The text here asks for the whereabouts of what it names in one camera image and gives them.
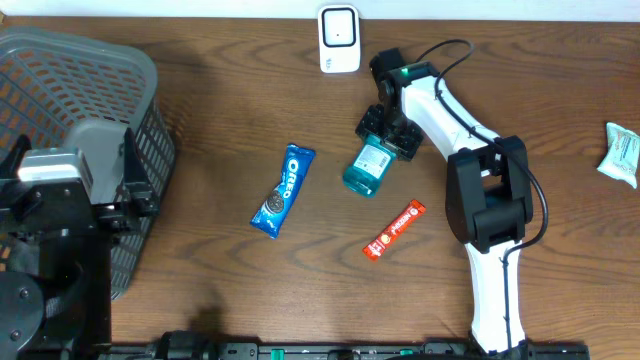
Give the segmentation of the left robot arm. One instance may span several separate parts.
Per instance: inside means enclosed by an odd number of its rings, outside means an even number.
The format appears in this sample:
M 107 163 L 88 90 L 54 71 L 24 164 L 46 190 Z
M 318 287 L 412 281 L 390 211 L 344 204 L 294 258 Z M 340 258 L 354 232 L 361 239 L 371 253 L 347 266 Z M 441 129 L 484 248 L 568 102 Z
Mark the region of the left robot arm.
M 1 163 L 4 359 L 216 359 L 206 337 L 172 331 L 141 347 L 111 341 L 111 250 L 159 212 L 135 135 L 123 136 L 119 201 L 94 204 L 78 150 L 33 150 L 22 135 Z

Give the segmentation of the blue mouthwash bottle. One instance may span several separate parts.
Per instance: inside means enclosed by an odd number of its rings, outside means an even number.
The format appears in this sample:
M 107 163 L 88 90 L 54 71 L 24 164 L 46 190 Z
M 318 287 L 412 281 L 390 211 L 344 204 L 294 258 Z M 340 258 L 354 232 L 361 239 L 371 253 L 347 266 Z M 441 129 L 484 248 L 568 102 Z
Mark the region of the blue mouthwash bottle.
M 368 135 L 359 154 L 344 172 L 343 183 L 355 193 L 372 198 L 396 158 L 392 150 L 383 146 L 379 136 Z

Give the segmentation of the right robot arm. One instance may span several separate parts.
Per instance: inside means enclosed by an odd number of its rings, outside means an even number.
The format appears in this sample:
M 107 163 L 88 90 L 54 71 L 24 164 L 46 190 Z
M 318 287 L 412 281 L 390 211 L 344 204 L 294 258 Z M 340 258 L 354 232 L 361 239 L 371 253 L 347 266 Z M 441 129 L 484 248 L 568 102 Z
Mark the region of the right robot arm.
M 447 221 L 470 261 L 471 338 L 483 355 L 513 355 L 526 339 L 516 247 L 533 216 L 524 143 L 480 124 L 429 62 L 408 63 L 392 48 L 374 56 L 369 68 L 379 102 L 356 128 L 364 146 L 345 171 L 345 185 L 372 197 L 394 161 L 410 161 L 424 139 L 432 142 L 447 162 Z

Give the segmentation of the white wet wipes pack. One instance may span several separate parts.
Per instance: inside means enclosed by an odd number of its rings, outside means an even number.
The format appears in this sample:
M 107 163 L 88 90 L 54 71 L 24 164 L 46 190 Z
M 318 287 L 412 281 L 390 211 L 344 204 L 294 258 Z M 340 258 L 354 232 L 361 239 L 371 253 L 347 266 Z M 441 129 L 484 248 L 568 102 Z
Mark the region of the white wet wipes pack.
M 639 136 L 613 122 L 606 124 L 607 154 L 597 170 L 615 180 L 637 188 L 636 172 L 639 161 Z

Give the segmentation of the blue Oreo cookie pack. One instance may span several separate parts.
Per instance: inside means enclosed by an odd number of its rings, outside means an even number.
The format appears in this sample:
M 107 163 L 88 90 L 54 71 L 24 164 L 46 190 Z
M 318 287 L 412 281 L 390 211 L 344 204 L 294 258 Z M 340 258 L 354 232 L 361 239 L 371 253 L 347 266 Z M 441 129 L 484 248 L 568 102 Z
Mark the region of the blue Oreo cookie pack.
M 286 148 L 280 182 L 266 197 L 250 224 L 272 239 L 279 236 L 316 156 L 312 149 L 289 144 Z

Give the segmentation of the red Nescafe stick packet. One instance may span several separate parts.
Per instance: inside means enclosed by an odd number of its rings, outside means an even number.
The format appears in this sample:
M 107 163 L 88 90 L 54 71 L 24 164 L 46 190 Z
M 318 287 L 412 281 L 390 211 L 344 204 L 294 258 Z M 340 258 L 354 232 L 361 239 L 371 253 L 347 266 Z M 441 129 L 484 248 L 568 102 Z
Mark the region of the red Nescafe stick packet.
M 407 207 L 369 244 L 363 254 L 371 261 L 377 261 L 403 234 L 406 229 L 426 212 L 426 207 L 417 200 L 411 200 Z

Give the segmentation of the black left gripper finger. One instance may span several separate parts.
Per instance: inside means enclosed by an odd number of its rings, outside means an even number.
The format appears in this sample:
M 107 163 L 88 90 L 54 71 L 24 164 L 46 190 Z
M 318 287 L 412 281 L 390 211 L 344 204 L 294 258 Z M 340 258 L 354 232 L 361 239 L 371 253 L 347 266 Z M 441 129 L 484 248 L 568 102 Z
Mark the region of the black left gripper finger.
M 124 133 L 123 185 L 139 215 L 159 214 L 159 197 L 144 169 L 131 128 Z
M 0 181 L 2 185 L 18 178 L 18 169 L 27 151 L 31 149 L 31 141 L 28 136 L 20 135 L 9 154 L 1 162 Z

